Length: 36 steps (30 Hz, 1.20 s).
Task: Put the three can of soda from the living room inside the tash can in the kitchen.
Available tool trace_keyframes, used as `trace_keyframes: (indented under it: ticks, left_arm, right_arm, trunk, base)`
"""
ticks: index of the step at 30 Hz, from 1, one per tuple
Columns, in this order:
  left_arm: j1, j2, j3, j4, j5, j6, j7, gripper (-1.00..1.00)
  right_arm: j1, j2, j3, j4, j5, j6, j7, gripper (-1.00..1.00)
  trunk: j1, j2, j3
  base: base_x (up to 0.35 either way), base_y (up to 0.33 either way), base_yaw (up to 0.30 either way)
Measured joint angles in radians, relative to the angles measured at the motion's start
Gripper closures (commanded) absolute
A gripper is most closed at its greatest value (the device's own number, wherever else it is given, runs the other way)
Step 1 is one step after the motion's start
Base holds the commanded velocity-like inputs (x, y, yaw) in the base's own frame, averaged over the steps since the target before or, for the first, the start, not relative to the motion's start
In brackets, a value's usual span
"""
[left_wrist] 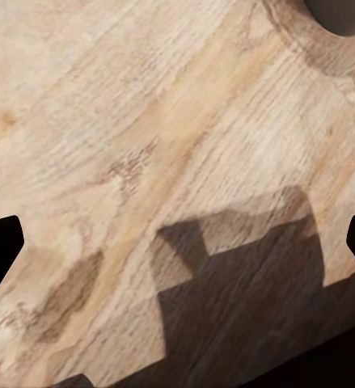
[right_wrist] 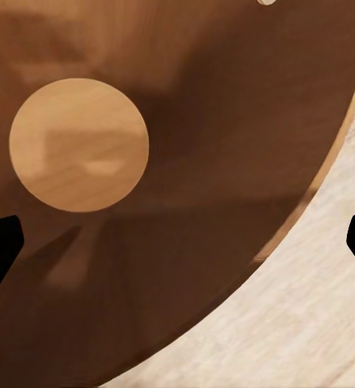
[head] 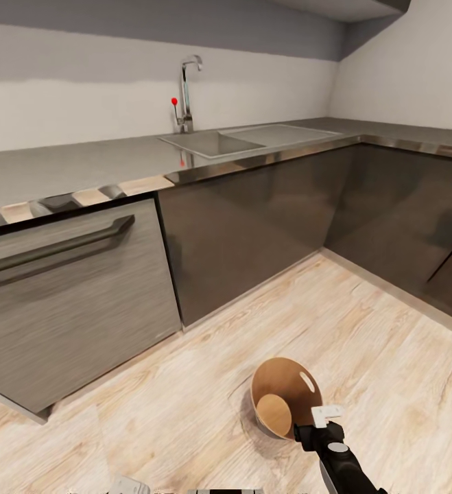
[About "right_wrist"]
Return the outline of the trash can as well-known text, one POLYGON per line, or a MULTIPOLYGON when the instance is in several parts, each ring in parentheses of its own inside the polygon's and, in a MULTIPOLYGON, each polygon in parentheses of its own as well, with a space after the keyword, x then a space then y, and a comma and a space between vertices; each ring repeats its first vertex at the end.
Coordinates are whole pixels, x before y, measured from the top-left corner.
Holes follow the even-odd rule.
POLYGON ((96 388, 245 284, 355 118, 355 0, 0 0, 0 388, 96 388))

